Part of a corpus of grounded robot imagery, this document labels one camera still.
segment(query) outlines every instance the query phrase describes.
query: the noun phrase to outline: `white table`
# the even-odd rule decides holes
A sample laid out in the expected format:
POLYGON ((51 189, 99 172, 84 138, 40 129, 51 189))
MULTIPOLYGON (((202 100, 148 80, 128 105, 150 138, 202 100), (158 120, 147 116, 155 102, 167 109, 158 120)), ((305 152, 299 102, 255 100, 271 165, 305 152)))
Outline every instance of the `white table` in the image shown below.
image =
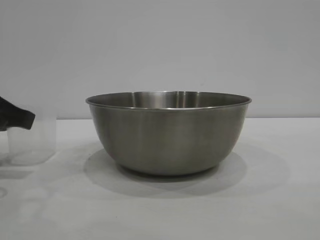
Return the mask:
POLYGON ((0 166, 1 240, 320 239, 320 118, 246 119, 217 169, 183 179, 117 168, 91 120, 57 134, 46 163, 0 166))

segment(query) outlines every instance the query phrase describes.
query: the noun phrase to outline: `gray wall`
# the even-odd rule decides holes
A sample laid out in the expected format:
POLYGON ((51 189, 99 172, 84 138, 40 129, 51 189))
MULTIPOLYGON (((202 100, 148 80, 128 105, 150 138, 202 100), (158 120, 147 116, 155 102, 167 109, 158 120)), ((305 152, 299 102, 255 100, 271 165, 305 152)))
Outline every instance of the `gray wall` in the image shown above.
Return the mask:
POLYGON ((91 95, 226 92, 320 117, 319 46, 318 0, 0 0, 0 96, 88 118, 91 95))

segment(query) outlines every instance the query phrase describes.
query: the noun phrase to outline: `clear plastic container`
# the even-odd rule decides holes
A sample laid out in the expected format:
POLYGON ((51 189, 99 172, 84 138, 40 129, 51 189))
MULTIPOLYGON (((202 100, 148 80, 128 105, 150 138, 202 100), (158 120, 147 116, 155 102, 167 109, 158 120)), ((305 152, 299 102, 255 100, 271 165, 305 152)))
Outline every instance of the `clear plastic container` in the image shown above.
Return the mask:
POLYGON ((56 112, 50 107, 18 105, 35 114, 30 130, 7 130, 10 164, 28 166, 44 163, 56 152, 56 112))

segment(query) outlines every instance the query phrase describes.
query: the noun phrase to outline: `white wall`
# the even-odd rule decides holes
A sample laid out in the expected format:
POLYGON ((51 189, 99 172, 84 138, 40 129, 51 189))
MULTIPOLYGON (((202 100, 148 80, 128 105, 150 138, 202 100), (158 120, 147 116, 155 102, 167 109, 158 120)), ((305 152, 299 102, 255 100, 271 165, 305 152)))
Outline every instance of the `white wall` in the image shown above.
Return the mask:
POLYGON ((89 118, 86 97, 147 90, 320 117, 320 1, 0 0, 0 96, 89 118))

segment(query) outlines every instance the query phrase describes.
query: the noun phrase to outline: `metal bowl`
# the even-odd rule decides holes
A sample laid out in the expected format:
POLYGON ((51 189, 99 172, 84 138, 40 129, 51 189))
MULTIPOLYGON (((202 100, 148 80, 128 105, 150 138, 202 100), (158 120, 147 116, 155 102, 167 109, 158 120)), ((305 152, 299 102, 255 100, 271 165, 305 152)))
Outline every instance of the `metal bowl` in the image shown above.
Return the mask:
POLYGON ((246 96, 193 91, 143 91, 89 97, 95 129, 120 165, 162 176, 218 165, 240 135, 246 96))

